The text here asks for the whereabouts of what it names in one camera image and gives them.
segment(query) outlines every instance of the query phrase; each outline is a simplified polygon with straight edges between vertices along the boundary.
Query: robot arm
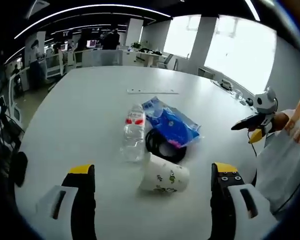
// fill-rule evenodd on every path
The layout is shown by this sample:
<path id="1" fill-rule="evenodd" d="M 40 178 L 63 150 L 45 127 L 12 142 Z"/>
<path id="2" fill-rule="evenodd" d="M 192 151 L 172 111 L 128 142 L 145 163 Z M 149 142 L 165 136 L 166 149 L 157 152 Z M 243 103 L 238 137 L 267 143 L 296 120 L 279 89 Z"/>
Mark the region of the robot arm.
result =
<path id="1" fill-rule="evenodd" d="M 277 224 L 269 201 L 229 164 L 212 164 L 210 205 L 210 240 L 259 240 Z"/>
<path id="2" fill-rule="evenodd" d="M 260 141 L 267 133 L 273 129 L 273 119 L 278 109 L 276 93 L 268 87 L 266 91 L 255 95 L 254 107 L 257 113 L 237 122 L 231 130 L 256 129 L 249 143 Z"/>

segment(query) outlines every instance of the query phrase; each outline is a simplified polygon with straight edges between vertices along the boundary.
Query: floor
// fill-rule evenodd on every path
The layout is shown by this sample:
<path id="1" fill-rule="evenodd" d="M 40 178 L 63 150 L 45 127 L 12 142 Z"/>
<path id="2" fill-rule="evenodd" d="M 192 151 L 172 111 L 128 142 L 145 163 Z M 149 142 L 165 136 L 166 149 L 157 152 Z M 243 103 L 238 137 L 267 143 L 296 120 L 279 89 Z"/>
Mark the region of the floor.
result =
<path id="1" fill-rule="evenodd" d="M 24 96 L 15 99 L 16 106 L 21 110 L 22 125 L 27 129 L 38 107 L 48 95 L 50 85 L 43 86 L 37 91 L 26 91 Z"/>

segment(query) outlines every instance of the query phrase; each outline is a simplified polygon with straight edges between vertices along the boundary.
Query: white sleeve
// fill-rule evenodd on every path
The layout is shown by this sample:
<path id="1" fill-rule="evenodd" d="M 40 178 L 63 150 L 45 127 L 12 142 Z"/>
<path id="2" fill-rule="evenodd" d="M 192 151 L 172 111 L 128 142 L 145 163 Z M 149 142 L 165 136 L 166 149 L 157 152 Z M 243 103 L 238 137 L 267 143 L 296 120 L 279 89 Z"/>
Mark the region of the white sleeve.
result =
<path id="1" fill-rule="evenodd" d="M 295 114 L 295 110 L 287 109 L 287 110 L 282 111 L 282 113 L 284 113 L 285 115 L 287 115 L 289 117 L 289 119 L 290 119 Z"/>

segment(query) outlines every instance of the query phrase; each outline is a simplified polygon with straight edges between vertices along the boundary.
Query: white table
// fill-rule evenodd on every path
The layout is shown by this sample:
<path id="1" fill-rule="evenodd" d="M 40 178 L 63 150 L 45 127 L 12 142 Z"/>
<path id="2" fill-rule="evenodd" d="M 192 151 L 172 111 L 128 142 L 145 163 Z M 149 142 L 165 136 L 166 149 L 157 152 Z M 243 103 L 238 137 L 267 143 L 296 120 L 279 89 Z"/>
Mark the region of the white table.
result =
<path id="1" fill-rule="evenodd" d="M 127 94 L 127 89 L 171 88 L 159 94 L 202 125 L 204 137 L 190 146 L 180 163 L 190 171 L 182 193 L 156 195 L 138 190 L 139 164 L 120 155 L 128 110 L 154 94 Z M 236 166 L 247 182 L 256 158 L 247 131 L 231 131 L 252 114 L 208 79 L 148 67 L 102 66 L 73 69 L 44 99 L 24 135 L 20 150 L 28 157 L 24 184 L 15 187 L 21 214 L 30 219 L 36 204 L 70 168 L 95 165 L 95 231 L 99 240 L 198 240 L 211 233 L 211 164 Z M 264 142 L 256 144 L 260 152 Z"/>
<path id="2" fill-rule="evenodd" d="M 150 67 L 152 65 L 156 65 L 159 58 L 166 58 L 166 56 L 163 55 L 158 55 L 158 54 L 154 54 L 154 53 L 147 53 L 147 52 L 140 52 L 140 51 L 128 51 L 128 50 L 123 50 L 124 53 L 136 53 L 136 56 L 139 58 L 142 58 L 144 60 L 144 66 L 145 67 Z"/>

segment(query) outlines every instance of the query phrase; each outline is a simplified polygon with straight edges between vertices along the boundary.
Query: paper cup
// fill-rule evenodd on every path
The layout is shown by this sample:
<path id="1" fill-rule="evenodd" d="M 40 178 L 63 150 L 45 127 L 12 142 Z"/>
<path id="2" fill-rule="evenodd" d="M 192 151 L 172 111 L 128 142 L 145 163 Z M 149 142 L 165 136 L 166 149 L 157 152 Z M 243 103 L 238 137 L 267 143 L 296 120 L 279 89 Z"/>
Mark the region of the paper cup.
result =
<path id="1" fill-rule="evenodd" d="M 140 188 L 158 192 L 182 192 L 189 182 L 189 170 L 151 154 Z"/>

